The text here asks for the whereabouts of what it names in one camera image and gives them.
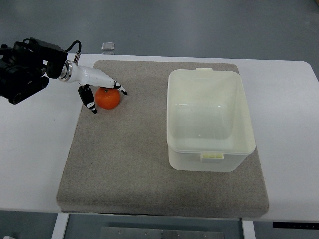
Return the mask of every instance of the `gray felt mat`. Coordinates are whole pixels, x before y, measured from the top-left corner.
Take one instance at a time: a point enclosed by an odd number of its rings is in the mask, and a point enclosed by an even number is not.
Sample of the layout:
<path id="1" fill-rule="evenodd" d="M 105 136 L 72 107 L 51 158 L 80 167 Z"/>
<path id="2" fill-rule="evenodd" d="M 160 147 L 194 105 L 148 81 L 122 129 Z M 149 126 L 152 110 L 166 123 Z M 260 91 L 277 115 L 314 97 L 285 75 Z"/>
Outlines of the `gray felt mat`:
<path id="1" fill-rule="evenodd" d="M 178 171 L 168 161 L 166 97 L 175 69 L 232 64 L 98 61 L 128 95 L 113 110 L 83 107 L 57 203 L 64 212 L 242 218 L 268 211 L 258 152 L 233 172 Z"/>

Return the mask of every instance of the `tangerine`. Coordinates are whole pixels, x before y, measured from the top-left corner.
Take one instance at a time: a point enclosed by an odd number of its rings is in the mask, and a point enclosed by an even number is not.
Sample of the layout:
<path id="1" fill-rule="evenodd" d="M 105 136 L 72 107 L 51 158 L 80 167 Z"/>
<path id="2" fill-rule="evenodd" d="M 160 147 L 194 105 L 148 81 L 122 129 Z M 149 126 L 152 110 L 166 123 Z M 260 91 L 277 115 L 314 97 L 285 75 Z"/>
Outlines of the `tangerine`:
<path id="1" fill-rule="evenodd" d="M 99 87 L 95 93 L 95 103 L 106 110 L 114 109 L 120 102 L 120 93 L 117 89 Z"/>

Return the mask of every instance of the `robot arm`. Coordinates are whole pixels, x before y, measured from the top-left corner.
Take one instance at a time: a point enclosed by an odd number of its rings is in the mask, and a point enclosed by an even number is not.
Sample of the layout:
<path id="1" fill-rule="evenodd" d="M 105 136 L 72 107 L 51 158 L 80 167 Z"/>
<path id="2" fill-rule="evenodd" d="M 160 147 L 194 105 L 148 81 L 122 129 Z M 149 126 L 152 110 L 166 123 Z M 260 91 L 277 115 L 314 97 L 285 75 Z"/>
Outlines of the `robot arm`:
<path id="1" fill-rule="evenodd" d="M 67 52 L 79 44 L 79 50 L 73 62 L 67 60 Z M 90 85 L 105 88 L 115 88 L 127 95 L 125 89 L 104 72 L 84 66 L 78 66 L 81 52 L 81 42 L 74 41 L 67 49 L 28 38 L 16 42 L 13 48 L 3 44 L 0 48 L 0 96 L 12 104 L 18 104 L 26 98 L 43 90 L 49 83 L 49 78 L 63 82 L 79 82 L 79 94 L 83 104 L 96 113 L 94 98 Z"/>

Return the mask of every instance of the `plastic container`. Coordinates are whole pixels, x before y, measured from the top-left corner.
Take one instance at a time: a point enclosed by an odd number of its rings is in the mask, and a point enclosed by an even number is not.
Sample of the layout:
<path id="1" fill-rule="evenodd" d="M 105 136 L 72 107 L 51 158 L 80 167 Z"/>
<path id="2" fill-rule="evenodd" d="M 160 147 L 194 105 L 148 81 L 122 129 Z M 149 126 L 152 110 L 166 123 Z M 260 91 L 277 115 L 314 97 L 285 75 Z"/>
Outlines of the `plastic container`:
<path id="1" fill-rule="evenodd" d="M 206 68 L 173 71 L 166 130 L 173 168 L 235 170 L 256 147 L 241 77 Z"/>

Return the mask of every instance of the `cable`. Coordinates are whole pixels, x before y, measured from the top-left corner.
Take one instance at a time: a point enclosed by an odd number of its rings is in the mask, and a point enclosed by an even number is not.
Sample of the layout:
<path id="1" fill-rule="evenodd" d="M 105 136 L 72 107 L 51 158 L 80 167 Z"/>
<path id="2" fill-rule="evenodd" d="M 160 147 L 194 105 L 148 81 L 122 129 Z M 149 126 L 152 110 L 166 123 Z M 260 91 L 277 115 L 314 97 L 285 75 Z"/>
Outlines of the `cable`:
<path id="1" fill-rule="evenodd" d="M 78 52 L 81 53 L 82 44 L 81 44 L 81 42 L 80 42 L 79 40 L 74 41 L 74 42 L 72 43 L 72 45 L 71 45 L 68 49 L 66 49 L 65 51 L 66 51 L 66 52 L 69 52 L 69 51 L 74 47 L 74 45 L 75 45 L 76 43 L 79 43 L 79 50 L 78 50 Z"/>

